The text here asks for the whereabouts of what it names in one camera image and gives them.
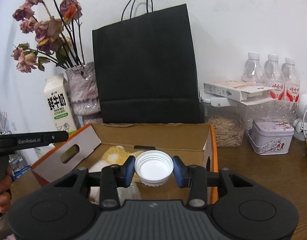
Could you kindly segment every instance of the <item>metal bolt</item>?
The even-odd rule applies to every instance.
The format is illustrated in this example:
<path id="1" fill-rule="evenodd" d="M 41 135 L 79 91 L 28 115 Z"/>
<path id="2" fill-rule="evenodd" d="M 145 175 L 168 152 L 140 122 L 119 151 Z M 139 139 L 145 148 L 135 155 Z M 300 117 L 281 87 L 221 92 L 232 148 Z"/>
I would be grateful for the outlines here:
<path id="1" fill-rule="evenodd" d="M 101 202 L 104 207 L 115 207 L 117 205 L 117 201 L 111 198 L 105 199 Z"/>
<path id="2" fill-rule="evenodd" d="M 191 205 L 192 207 L 202 207 L 205 205 L 205 202 L 202 199 L 194 198 L 189 201 L 189 205 Z"/>

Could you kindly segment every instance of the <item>brown wood surface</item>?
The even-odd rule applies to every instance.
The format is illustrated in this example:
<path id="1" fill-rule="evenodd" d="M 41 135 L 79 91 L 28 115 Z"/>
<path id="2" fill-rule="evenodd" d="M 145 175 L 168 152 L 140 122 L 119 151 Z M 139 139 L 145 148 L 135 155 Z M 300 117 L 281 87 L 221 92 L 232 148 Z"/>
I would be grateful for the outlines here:
<path id="1" fill-rule="evenodd" d="M 299 223 L 292 240 L 307 239 L 307 150 L 292 139 L 289 153 L 259 156 L 249 142 L 218 148 L 219 168 L 228 167 L 290 200 L 298 209 Z"/>

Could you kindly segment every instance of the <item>human hand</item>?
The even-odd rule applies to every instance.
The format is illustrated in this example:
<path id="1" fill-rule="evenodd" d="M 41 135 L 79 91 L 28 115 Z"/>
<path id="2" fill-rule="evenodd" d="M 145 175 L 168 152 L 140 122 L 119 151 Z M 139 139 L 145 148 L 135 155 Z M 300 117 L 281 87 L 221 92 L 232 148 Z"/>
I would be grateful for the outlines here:
<path id="1" fill-rule="evenodd" d="M 4 214 L 10 209 L 11 195 L 6 192 L 12 185 L 12 168 L 8 166 L 6 177 L 0 181 L 0 213 Z"/>

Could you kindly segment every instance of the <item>ribbed gray surface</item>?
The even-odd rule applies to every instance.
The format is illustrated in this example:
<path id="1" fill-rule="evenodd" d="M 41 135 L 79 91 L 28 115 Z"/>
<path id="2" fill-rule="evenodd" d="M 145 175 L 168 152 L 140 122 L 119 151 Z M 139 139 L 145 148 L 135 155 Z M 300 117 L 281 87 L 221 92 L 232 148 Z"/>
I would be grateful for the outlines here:
<path id="1" fill-rule="evenodd" d="M 77 240 L 229 240 L 204 212 L 186 209 L 179 200 L 126 201 L 123 208 L 103 212 Z"/>

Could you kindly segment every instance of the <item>vase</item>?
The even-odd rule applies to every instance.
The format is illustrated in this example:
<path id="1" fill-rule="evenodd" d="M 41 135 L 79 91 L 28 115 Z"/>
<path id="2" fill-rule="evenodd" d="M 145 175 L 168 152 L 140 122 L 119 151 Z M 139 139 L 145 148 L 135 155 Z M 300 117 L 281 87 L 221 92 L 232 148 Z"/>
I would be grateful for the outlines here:
<path id="1" fill-rule="evenodd" d="M 84 125 L 102 122 L 94 62 L 66 69 L 74 114 L 83 117 Z"/>

